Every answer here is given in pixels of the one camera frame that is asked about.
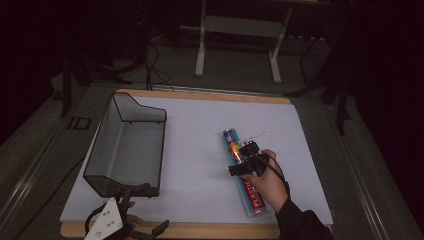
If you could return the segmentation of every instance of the black clip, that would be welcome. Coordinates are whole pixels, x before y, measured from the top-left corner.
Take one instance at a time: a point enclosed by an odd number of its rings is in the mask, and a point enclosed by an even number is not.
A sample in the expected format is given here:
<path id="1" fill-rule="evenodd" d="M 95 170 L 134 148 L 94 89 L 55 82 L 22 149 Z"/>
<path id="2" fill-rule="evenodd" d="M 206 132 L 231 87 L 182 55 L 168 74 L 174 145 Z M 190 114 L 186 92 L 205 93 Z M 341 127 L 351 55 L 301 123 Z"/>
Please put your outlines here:
<path id="1" fill-rule="evenodd" d="M 153 239 L 155 239 L 157 236 L 165 232 L 165 229 L 167 229 L 168 226 L 169 226 L 169 220 L 166 220 L 165 222 L 159 224 L 157 227 L 153 228 L 152 230 Z"/>
<path id="2" fill-rule="evenodd" d="M 256 172 L 257 176 L 262 176 L 267 168 L 268 156 L 259 153 L 259 147 L 254 141 L 249 141 L 240 148 L 240 153 L 245 157 L 245 162 L 229 166 L 228 171 L 231 176 L 244 175 L 247 173 Z"/>

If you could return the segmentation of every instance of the black mesh basket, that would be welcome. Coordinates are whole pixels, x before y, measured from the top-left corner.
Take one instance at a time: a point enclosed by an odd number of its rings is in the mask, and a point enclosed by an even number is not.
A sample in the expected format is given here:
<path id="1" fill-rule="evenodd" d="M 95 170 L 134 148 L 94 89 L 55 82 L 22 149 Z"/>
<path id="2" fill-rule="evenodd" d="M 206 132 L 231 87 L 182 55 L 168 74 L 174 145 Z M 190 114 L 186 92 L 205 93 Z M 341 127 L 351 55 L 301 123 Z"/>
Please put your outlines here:
<path id="1" fill-rule="evenodd" d="M 160 189 L 166 110 L 114 93 L 90 152 L 84 179 L 101 197 L 144 183 L 135 197 L 157 197 Z"/>

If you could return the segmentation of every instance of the sleeve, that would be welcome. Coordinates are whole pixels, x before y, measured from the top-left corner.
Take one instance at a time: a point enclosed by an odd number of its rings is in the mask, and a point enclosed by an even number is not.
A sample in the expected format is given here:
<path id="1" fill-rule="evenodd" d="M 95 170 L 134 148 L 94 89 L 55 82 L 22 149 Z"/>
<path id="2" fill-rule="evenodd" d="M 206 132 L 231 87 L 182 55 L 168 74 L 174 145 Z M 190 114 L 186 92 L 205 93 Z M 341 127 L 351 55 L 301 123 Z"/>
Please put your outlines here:
<path id="1" fill-rule="evenodd" d="M 281 240 L 333 240 L 330 229 L 321 223 L 313 211 L 302 212 L 290 198 L 276 213 L 276 217 Z"/>

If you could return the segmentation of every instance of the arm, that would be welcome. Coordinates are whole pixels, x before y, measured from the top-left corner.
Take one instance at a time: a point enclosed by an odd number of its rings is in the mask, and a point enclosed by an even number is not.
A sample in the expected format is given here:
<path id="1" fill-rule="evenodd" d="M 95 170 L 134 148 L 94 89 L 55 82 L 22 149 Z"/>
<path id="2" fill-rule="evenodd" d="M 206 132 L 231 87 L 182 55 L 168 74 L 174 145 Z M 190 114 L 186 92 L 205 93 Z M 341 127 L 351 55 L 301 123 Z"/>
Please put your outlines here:
<path id="1" fill-rule="evenodd" d="M 333 239 L 330 229 L 321 223 L 313 211 L 302 212 L 291 199 L 275 215 L 280 239 Z"/>
<path id="2" fill-rule="evenodd" d="M 263 150 L 262 153 L 270 157 L 269 164 L 283 176 L 275 162 L 276 154 L 271 150 Z M 302 212 L 291 201 L 285 184 L 270 168 L 261 177 L 252 174 L 242 177 L 256 188 L 276 212 L 280 239 L 333 239 L 330 230 L 313 211 Z"/>

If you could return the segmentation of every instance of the white sheet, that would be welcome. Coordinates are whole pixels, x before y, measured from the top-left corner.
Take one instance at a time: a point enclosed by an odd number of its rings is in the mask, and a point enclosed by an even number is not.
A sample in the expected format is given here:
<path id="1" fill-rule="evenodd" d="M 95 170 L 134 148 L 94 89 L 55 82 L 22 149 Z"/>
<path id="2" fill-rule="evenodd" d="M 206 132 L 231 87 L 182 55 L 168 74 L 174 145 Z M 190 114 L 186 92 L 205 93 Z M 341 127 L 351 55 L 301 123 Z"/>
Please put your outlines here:
<path id="1" fill-rule="evenodd" d="M 160 196 L 133 198 L 129 213 L 145 221 L 205 223 L 275 223 L 270 214 L 248 218 L 220 134 L 235 128 L 241 140 L 255 139 L 261 149 L 277 153 L 292 200 L 303 211 L 311 209 L 324 224 L 332 224 L 330 210 L 316 173 L 297 112 L 292 105 L 223 101 L 144 98 L 146 106 L 166 109 L 168 121 Z M 105 199 L 78 175 L 61 221 L 85 220 Z"/>

